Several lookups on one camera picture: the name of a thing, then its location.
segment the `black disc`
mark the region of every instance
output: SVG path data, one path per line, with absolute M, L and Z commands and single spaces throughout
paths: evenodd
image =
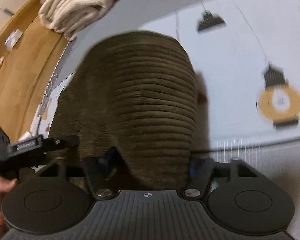
M 80 222 L 90 208 L 89 196 L 79 187 L 56 178 L 34 178 L 8 193 L 2 214 L 12 228 L 30 234 L 52 234 Z
M 211 192 L 211 215 L 226 228 L 266 235 L 285 229 L 294 214 L 291 197 L 267 179 L 240 178 Z

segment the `crosshair symbol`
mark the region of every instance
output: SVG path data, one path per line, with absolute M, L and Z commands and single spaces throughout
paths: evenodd
M 143 196 L 145 196 L 146 198 L 150 198 L 153 196 L 153 194 L 151 194 L 150 192 L 147 192 L 147 193 L 143 194 Z

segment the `black device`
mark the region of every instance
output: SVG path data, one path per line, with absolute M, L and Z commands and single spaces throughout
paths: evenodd
M 2 239 L 293 239 L 285 232 L 294 215 L 291 197 L 241 160 L 193 160 L 194 177 L 182 190 L 106 188 L 122 162 L 112 147 L 80 167 L 62 157 L 48 163 L 5 196 L 10 230 Z M 89 194 L 68 176 L 84 176 Z

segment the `pendant lamp print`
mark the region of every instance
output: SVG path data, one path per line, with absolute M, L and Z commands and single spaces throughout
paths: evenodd
M 265 89 L 258 100 L 258 110 L 276 129 L 298 125 L 300 93 L 286 81 L 283 71 L 268 65 L 264 72 Z
M 212 14 L 211 12 L 207 11 L 201 1 L 201 4 L 204 8 L 204 12 L 202 13 L 202 20 L 198 22 L 198 33 L 209 30 L 215 26 L 226 26 L 226 22 L 222 19 L 218 14 Z

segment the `wood panel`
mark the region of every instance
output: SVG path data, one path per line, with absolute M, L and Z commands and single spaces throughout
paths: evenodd
M 6 58 L 9 54 L 9 51 L 7 51 L 4 43 L 11 32 L 16 29 L 20 29 L 24 32 L 37 17 L 39 8 L 40 3 L 38 0 L 29 0 L 11 17 L 11 19 L 0 32 L 0 57 L 4 56 Z
M 61 34 L 45 29 L 36 18 L 3 63 L 0 126 L 12 142 L 30 128 L 30 120 L 66 43 Z

